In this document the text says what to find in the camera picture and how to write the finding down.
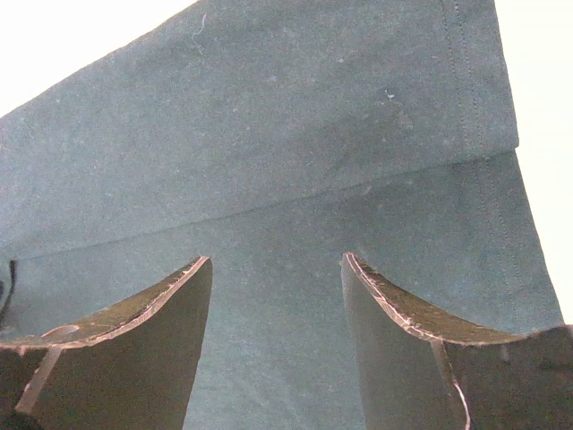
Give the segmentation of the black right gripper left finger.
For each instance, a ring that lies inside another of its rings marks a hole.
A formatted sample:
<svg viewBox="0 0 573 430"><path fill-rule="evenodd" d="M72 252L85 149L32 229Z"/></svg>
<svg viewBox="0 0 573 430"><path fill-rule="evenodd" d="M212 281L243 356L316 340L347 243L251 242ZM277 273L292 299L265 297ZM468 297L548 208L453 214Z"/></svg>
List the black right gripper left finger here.
<svg viewBox="0 0 573 430"><path fill-rule="evenodd" d="M180 429L201 356L212 263L41 336L1 344L3 429Z"/></svg>

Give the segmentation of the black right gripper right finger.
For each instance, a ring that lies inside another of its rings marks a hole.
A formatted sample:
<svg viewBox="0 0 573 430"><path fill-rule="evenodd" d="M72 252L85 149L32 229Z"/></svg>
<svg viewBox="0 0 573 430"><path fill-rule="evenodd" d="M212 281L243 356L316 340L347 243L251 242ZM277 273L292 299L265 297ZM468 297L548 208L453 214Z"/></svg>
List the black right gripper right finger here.
<svg viewBox="0 0 573 430"><path fill-rule="evenodd" d="M346 253L341 280L369 429L569 429L572 329L449 314Z"/></svg>

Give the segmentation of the black t-shirt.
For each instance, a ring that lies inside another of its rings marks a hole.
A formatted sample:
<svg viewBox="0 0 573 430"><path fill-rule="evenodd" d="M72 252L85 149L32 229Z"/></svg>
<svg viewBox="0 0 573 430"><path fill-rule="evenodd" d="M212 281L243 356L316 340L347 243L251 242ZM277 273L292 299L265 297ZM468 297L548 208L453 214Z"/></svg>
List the black t-shirt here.
<svg viewBox="0 0 573 430"><path fill-rule="evenodd" d="M361 429L339 260L563 317L492 1L200 1L1 120L3 338L213 261L188 429Z"/></svg>

